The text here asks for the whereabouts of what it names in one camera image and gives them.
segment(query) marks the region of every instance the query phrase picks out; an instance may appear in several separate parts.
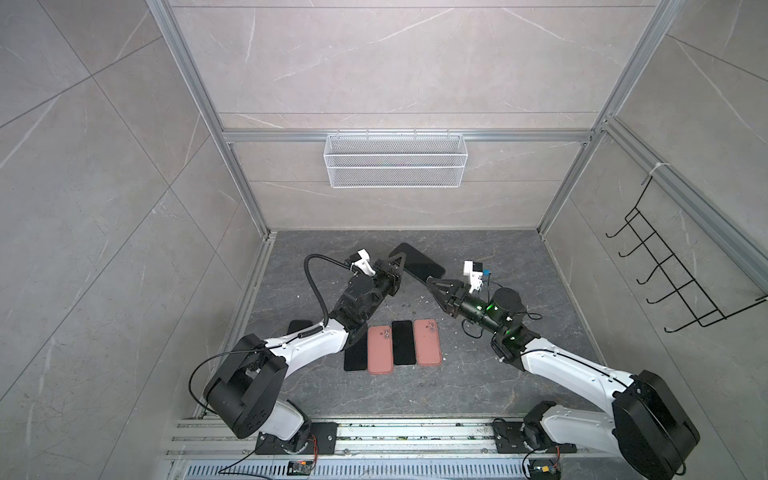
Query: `pink phone case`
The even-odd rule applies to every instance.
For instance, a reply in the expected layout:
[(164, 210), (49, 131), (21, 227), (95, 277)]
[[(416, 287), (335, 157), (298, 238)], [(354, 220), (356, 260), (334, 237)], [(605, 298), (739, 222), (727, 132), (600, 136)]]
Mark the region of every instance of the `pink phone case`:
[(442, 363), (436, 320), (416, 320), (413, 323), (413, 338), (416, 343), (416, 362), (419, 365), (437, 366)]
[(387, 325), (368, 328), (368, 372), (371, 375), (386, 375), (394, 369), (392, 328)]

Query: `white wire mesh basket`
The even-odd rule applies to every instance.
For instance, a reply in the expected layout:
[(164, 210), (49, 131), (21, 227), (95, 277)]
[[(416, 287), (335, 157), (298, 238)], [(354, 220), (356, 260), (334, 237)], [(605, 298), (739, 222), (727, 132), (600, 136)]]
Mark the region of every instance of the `white wire mesh basket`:
[(331, 134), (323, 152), (331, 187), (458, 187), (467, 163), (460, 134)]

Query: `smartphone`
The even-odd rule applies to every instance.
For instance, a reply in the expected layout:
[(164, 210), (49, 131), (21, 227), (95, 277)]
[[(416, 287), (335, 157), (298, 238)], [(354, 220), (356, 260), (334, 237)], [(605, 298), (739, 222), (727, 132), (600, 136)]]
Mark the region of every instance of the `smartphone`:
[(291, 320), (288, 324), (288, 333), (287, 335), (290, 335), (291, 333), (296, 333), (304, 329), (310, 328), (314, 323), (312, 323), (311, 320)]
[(440, 335), (434, 319), (416, 320), (413, 323), (416, 343), (416, 362), (421, 366), (436, 366), (442, 363)]
[(416, 345), (413, 342), (413, 322), (395, 320), (392, 322), (392, 357), (395, 365), (415, 365)]
[(394, 369), (392, 327), (384, 325), (368, 328), (368, 372), (371, 375), (385, 375)]
[(356, 344), (344, 350), (344, 371), (362, 372), (368, 369), (368, 332)]
[(401, 243), (390, 254), (394, 257), (398, 253), (406, 255), (406, 272), (413, 275), (419, 282), (427, 284), (427, 279), (431, 276), (442, 278), (445, 275), (445, 269), (435, 263), (434, 260), (419, 252), (410, 243)]

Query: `black wire rack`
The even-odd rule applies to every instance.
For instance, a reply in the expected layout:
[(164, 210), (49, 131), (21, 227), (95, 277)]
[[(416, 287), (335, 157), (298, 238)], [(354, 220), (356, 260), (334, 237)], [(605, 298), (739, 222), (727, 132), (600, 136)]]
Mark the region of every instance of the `black wire rack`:
[[(672, 291), (669, 292), (667, 295), (662, 296), (660, 299), (655, 300), (655, 301), (650, 301), (649, 299), (645, 299), (645, 301), (648, 302), (649, 304), (659, 303), (662, 300), (665, 300), (665, 299), (669, 298), (670, 296), (673, 296), (673, 295), (677, 294), (677, 296), (680, 298), (680, 300), (682, 300), (683, 303), (685, 304), (685, 307), (688, 308), (688, 311), (690, 312), (690, 314), (694, 316), (693, 320), (691, 320), (690, 322), (688, 322), (688, 323), (686, 323), (686, 324), (684, 324), (684, 325), (682, 325), (680, 327), (677, 327), (676, 329), (668, 329), (667, 327), (664, 327), (664, 332), (667, 332), (667, 333), (679, 332), (680, 330), (682, 330), (685, 327), (687, 327), (689, 325), (692, 325), (694, 323), (698, 323), (702, 327), (714, 325), (715, 323), (722, 322), (725, 319), (728, 319), (728, 318), (730, 318), (732, 316), (735, 316), (735, 315), (737, 315), (739, 313), (742, 313), (744, 310), (748, 310), (748, 309), (752, 308), (753, 306), (757, 306), (757, 305), (760, 305), (761, 303), (766, 302), (768, 300), (768, 295), (763, 295), (763, 296), (755, 299), (755, 302), (752, 303), (751, 305), (745, 306), (744, 308), (739, 309), (736, 312), (733, 312), (733, 313), (731, 313), (729, 315), (726, 315), (725, 313), (723, 313), (723, 310), (721, 310), (720, 307), (717, 306), (717, 304), (714, 302), (714, 300), (712, 300), (712, 297), (710, 297), (710, 294), (707, 293), (707, 291), (699, 284), (698, 280), (696, 280), (696, 278), (693, 275), (691, 275), (691, 273), (688, 270), (688, 268), (683, 264), (683, 262), (680, 261), (680, 258), (676, 255), (676, 253), (674, 251), (672, 251), (672, 249), (670, 248), (669, 244), (667, 244), (667, 241), (664, 240), (664, 238), (654, 228), (653, 224), (648, 221), (648, 219), (643, 215), (643, 213), (637, 207), (640, 204), (640, 200), (643, 199), (643, 196), (645, 195), (646, 190), (648, 190), (648, 187), (650, 186), (651, 181), (653, 181), (653, 177), (650, 177), (650, 180), (647, 177), (646, 180), (648, 180), (648, 182), (645, 185), (645, 188), (643, 189), (642, 193), (640, 194), (640, 197), (637, 199), (637, 202), (635, 203), (634, 207), (632, 207), (632, 210), (630, 210), (629, 213), (624, 216), (624, 225), (618, 230), (618, 232), (614, 233), (613, 235), (608, 235), (606, 233), (605, 236), (608, 237), (608, 238), (616, 237), (619, 233), (621, 233), (622, 230), (624, 230), (625, 228), (629, 227), (632, 230), (632, 232), (634, 233), (634, 235), (637, 237), (637, 239), (640, 241), (640, 243), (635, 248), (633, 248), (629, 253), (619, 252), (619, 257), (621, 257), (621, 258), (629, 257), (632, 253), (637, 251), (637, 249), (639, 249), (640, 247), (644, 247), (645, 250), (650, 255), (650, 257), (652, 259), (654, 259), (654, 262), (656, 263), (656, 266), (650, 272), (650, 274), (648, 275), (648, 277), (645, 280), (643, 280), (641, 282), (639, 279), (635, 279), (635, 281), (637, 281), (637, 283), (640, 284), (640, 285), (644, 285), (644, 284), (648, 283), (648, 281), (650, 281), (651, 277), (657, 272), (657, 270), (659, 270), (660, 272), (662, 272), (664, 274), (664, 276), (667, 278), (667, 281), (672, 286)], [(646, 236), (645, 238), (641, 237), (641, 235), (637, 232), (637, 230), (635, 230), (635, 228), (631, 224), (632, 220), (635, 220), (638, 217), (641, 218), (643, 221), (645, 221), (645, 223), (649, 226), (649, 228), (651, 230), (650, 235)], [(664, 245), (664, 247), (669, 252), (669, 254), (666, 255), (662, 260), (659, 260), (659, 258), (656, 255), (654, 255), (654, 253), (650, 250), (650, 248), (647, 245), (647, 241), (649, 241), (653, 237), (656, 237), (658, 240), (660, 240), (661, 243)], [(679, 285), (679, 286), (675, 285), (675, 282), (672, 281), (672, 279), (670, 277), (670, 274), (664, 269), (664, 264), (667, 263), (669, 260), (672, 260), (672, 259), (676, 260), (677, 263), (679, 263), (683, 267), (683, 270), (685, 271), (685, 274), (687, 275), (687, 278), (689, 279), (687, 281), (684, 281), (683, 284)], [(698, 289), (701, 293), (704, 294), (704, 296), (707, 298), (707, 300), (710, 301), (710, 303), (713, 306), (713, 309), (711, 311), (709, 311), (709, 312), (707, 312), (707, 313), (705, 313), (705, 314), (703, 314), (701, 316), (698, 316), (694, 312), (694, 309), (692, 309), (690, 307), (690, 304), (687, 302), (687, 300), (685, 300), (685, 297), (683, 297), (683, 294), (680, 292), (684, 287), (689, 286), (689, 285), (692, 285), (691, 288)], [(706, 319), (707, 317), (709, 317), (709, 318), (716, 318), (716, 319), (713, 322), (702, 323), (702, 320)]]

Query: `black smartphone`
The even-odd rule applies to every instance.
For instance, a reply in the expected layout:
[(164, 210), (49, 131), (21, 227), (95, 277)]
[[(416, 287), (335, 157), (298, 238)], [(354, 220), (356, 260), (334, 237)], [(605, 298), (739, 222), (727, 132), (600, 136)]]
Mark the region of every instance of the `black smartphone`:
[(412, 321), (395, 320), (392, 322), (392, 354), (395, 357), (395, 365), (416, 364)]
[(435, 263), (434, 260), (419, 252), (410, 243), (401, 243), (390, 254), (394, 257), (398, 253), (406, 255), (406, 272), (413, 275), (419, 282), (427, 284), (427, 278), (433, 276), (442, 278), (445, 275), (445, 269)]
[(310, 328), (312, 325), (314, 325), (314, 323), (312, 323), (311, 320), (291, 320), (288, 324), (288, 333), (286, 333), (286, 335)]
[(368, 332), (358, 342), (344, 350), (344, 371), (362, 372), (368, 369)]

